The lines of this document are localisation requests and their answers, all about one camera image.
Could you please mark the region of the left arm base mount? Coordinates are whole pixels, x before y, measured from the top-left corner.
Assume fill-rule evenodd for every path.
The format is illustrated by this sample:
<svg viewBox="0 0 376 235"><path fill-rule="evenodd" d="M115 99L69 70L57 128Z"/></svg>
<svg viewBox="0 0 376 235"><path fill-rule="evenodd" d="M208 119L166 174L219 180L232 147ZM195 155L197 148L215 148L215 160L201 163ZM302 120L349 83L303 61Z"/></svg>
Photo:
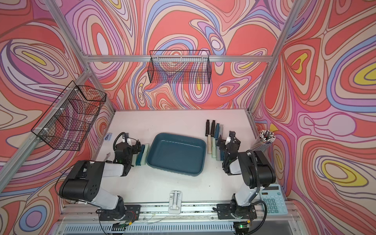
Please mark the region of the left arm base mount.
<svg viewBox="0 0 376 235"><path fill-rule="evenodd" d="M131 204L113 210L98 209L97 213L100 221L135 222L139 219L140 210L141 205Z"/></svg>

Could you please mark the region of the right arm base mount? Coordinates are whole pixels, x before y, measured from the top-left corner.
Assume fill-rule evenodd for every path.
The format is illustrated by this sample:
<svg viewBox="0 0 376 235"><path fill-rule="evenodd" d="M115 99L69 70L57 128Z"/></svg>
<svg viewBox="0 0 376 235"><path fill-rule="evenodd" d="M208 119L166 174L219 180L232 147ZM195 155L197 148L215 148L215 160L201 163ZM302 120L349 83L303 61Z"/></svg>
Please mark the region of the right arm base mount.
<svg viewBox="0 0 376 235"><path fill-rule="evenodd" d="M217 213L217 216L220 220L254 220L257 219L257 213L254 206L241 207L235 204L217 204L216 207L213 207L212 210Z"/></svg>

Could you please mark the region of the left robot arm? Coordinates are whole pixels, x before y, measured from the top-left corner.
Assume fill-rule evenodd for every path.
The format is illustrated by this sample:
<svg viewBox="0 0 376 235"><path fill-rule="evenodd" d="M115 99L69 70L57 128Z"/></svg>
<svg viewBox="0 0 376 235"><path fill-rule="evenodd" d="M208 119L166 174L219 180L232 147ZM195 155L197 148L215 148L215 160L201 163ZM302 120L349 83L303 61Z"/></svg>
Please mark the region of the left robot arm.
<svg viewBox="0 0 376 235"><path fill-rule="evenodd" d="M123 198L103 189L102 179L127 176L134 166L133 156L141 150L142 144L139 140L121 132L113 142L114 160L76 162L60 188L56 190L58 196L96 206L102 213L113 214L115 219L119 220L126 214Z"/></svg>

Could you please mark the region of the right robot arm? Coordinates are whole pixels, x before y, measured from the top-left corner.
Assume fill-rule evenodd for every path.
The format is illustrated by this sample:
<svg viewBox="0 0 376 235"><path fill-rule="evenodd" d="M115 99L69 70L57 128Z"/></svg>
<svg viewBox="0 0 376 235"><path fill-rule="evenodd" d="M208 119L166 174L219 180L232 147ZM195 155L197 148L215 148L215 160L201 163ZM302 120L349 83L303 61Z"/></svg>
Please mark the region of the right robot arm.
<svg viewBox="0 0 376 235"><path fill-rule="evenodd" d="M218 138L216 145L223 154L223 171L230 176L242 176L244 182L233 195L237 206L250 206L262 189L276 181L275 170L263 152L275 140L276 136L272 131L262 130L257 143L251 149L240 152L241 141L234 131L229 131L225 139Z"/></svg>

